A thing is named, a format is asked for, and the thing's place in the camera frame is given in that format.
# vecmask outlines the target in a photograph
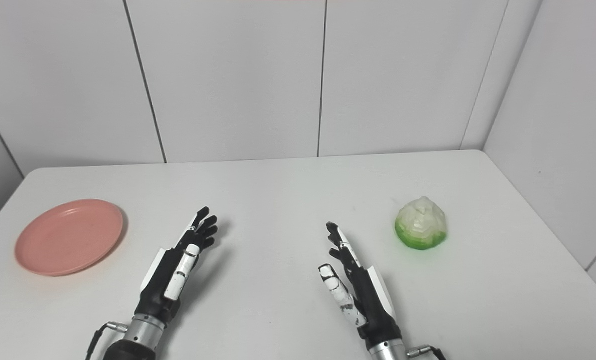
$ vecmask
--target silver cylindrical wrist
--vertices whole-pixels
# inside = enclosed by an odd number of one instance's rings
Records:
[[[381,342],[369,349],[371,360],[407,360],[407,349],[402,339]]]
[[[124,333],[124,339],[155,350],[165,331],[165,324],[153,316],[136,314]]]

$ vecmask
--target pink plate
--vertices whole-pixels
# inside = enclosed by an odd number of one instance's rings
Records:
[[[73,274],[107,255],[121,232],[122,214],[115,205],[95,199],[63,203],[24,228],[16,260],[44,276]]]

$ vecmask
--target fake vegetable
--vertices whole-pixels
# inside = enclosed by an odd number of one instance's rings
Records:
[[[447,236],[444,212],[433,201],[422,196],[398,212],[396,234],[410,248],[433,248]]]

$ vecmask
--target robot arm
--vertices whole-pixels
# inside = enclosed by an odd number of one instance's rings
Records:
[[[434,353],[439,360],[444,356],[439,349],[424,345],[405,349],[400,328],[389,292],[380,273],[374,266],[364,269],[343,232],[334,223],[327,223],[328,239],[336,248],[329,255],[339,260],[351,283],[355,296],[348,291],[331,264],[318,268],[325,283],[343,315],[357,328],[366,344],[372,360],[407,360],[421,354]]]
[[[204,207],[195,215],[175,247],[160,249],[142,282],[140,301],[129,326],[109,322],[94,335],[87,351],[88,360],[104,329],[124,333],[124,338],[109,346],[103,360],[154,360],[155,349],[180,308],[180,294],[200,253],[215,242],[216,216]]]

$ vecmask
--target plate rim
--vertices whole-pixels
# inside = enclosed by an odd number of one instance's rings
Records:
[[[36,271],[36,270],[31,269],[28,266],[26,266],[26,264],[24,264],[24,261],[21,259],[20,251],[23,246],[22,240],[26,233],[30,232],[32,230],[32,228],[34,226],[37,226],[37,224],[39,224],[41,221],[44,221],[45,218],[49,217],[49,219],[50,219],[51,216],[53,216],[53,214],[51,214],[51,213],[63,212],[64,210],[60,209],[62,207],[75,208],[76,206],[73,206],[74,203],[76,203],[76,205],[77,205],[79,203],[89,203],[89,202],[95,202],[95,203],[104,205],[104,207],[107,207],[109,210],[111,210],[113,212],[113,214],[119,219],[119,228],[116,231],[117,234],[114,233],[114,235],[113,235],[113,238],[115,240],[112,242],[110,241],[109,247],[106,248],[104,251],[102,251],[101,255],[97,256],[96,259],[92,259],[91,261],[88,261],[86,263],[79,264],[78,266],[74,266],[70,269],[64,269],[61,271],[52,271],[52,272]],[[91,198],[91,199],[90,198],[81,198],[79,200],[72,200],[69,202],[61,203],[60,205],[56,205],[56,206],[52,207],[51,209],[46,210],[42,214],[36,216],[35,219],[33,219],[30,223],[28,223],[24,227],[24,230],[22,230],[22,232],[20,232],[20,235],[18,235],[18,237],[17,237],[16,244],[14,246],[14,257],[16,258],[16,262],[20,265],[20,267],[22,267],[26,271],[29,271],[33,274],[37,274],[37,275],[41,275],[41,276],[49,276],[49,277],[50,276],[57,277],[57,276],[65,276],[65,275],[69,275],[69,274],[75,274],[76,272],[82,271],[82,270],[87,269],[88,267],[96,264],[101,259],[103,259],[105,256],[107,256],[111,252],[111,250],[113,250],[113,248],[115,248],[116,244],[118,244],[118,241],[120,240],[120,237],[122,235],[122,230],[124,230],[124,216],[122,216],[122,212],[120,211],[120,208],[117,205],[115,205],[114,203],[110,203],[108,201],[105,201],[105,200],[102,200],[99,198]]]

